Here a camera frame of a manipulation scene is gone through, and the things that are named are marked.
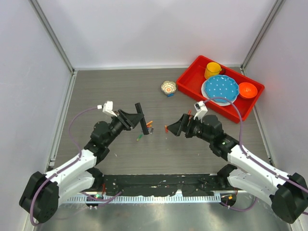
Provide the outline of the black remote control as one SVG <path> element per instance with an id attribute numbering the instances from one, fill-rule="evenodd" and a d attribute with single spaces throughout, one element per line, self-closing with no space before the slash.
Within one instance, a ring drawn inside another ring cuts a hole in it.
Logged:
<path id="1" fill-rule="evenodd" d="M 147 125 L 146 125 L 146 121 L 145 121 L 145 118 L 144 118 L 144 113 L 143 113 L 141 104 L 136 103 L 135 108 L 136 108 L 137 113 L 141 114 L 140 125 L 141 125 L 143 135 L 149 135 L 149 131 L 148 131 L 148 128 L 147 128 Z"/>

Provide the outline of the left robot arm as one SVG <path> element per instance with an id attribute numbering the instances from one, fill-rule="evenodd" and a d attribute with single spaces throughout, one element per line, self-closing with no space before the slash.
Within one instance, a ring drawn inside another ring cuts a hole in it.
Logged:
<path id="1" fill-rule="evenodd" d="M 144 114 L 139 103 L 136 113 L 130 114 L 119 109 L 102 107 L 103 113 L 111 117 L 111 122 L 97 122 L 84 148 L 78 154 L 52 171 L 33 173 L 20 198 L 19 205 L 29 213 L 33 226 L 48 221 L 60 204 L 83 190 L 97 192 L 102 188 L 102 173 L 95 168 L 109 153 L 109 145 L 122 131 L 130 131 L 141 125 L 148 134 Z"/>

